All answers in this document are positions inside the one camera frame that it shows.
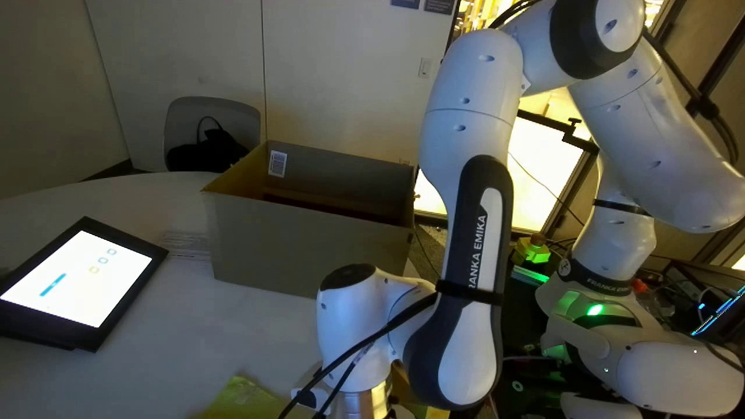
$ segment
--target white table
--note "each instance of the white table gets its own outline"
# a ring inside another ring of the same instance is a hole
[[[96,350],[0,336],[2,419],[170,419],[210,404],[234,373],[288,393],[316,363],[315,303],[212,277],[201,189],[212,175],[135,175],[0,200],[0,268],[79,217],[170,249]]]

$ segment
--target green led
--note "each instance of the green led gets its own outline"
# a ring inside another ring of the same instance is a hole
[[[604,314],[604,304],[591,304],[591,306],[586,308],[586,317],[598,317],[598,314]]]

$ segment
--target cardboard box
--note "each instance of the cardboard box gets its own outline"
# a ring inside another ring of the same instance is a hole
[[[348,262],[400,274],[415,169],[265,142],[202,189],[214,277],[313,295]]]

